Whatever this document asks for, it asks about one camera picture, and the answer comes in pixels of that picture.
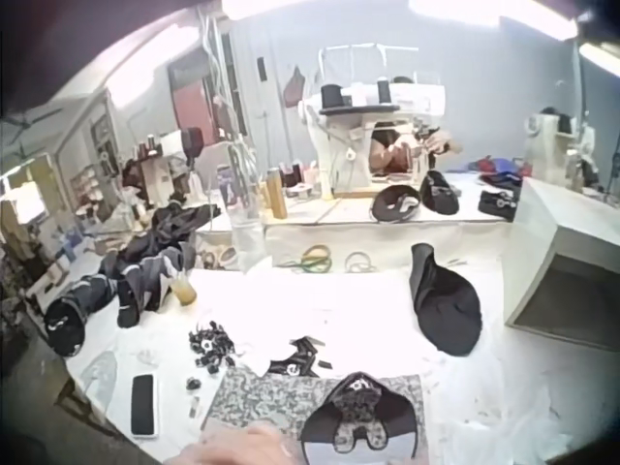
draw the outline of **patterned fabric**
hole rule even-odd
[[[416,462],[428,463],[428,445],[424,429],[424,403],[418,375],[378,380],[386,388],[405,396],[414,406],[418,419],[418,452]],[[319,408],[338,385],[338,380],[291,377],[267,374],[262,378],[245,367],[228,370],[202,424],[242,428],[253,421],[266,419],[284,435],[297,439],[303,423]],[[379,423],[369,423],[372,443],[384,445],[385,429]],[[347,438],[353,431],[339,431],[336,447],[349,450]]]

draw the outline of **black smartphone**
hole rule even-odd
[[[132,435],[136,438],[156,438],[157,385],[154,375],[140,375],[132,385]]]

